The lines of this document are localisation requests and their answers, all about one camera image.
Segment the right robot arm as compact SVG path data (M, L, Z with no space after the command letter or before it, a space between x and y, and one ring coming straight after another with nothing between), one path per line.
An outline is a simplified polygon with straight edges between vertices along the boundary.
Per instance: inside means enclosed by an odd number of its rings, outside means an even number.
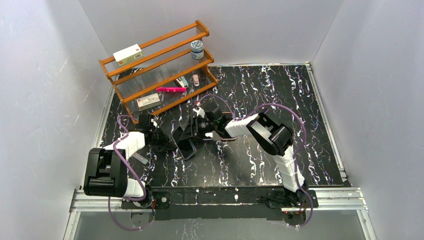
M171 134L183 159L188 160L196 153L195 142L211 140L213 133L218 134L222 141L252 136L273 157L282 178L282 193L268 196L267 200L285 207L304 203L308 187L295 162L294 132L291 127L268 111L242 118L223 113L219 107L209 111L195 107L193 111L195 114L189 118L186 127L180 126Z

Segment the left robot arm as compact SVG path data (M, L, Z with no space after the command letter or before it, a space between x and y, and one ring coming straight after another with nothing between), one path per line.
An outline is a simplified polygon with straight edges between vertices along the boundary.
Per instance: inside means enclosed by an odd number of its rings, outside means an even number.
M131 130L114 143L92 148L88 153L83 191L87 196L142 201L147 197L141 181L128 160L146 146L159 152L175 150L173 141L159 127L152 114L142 113Z

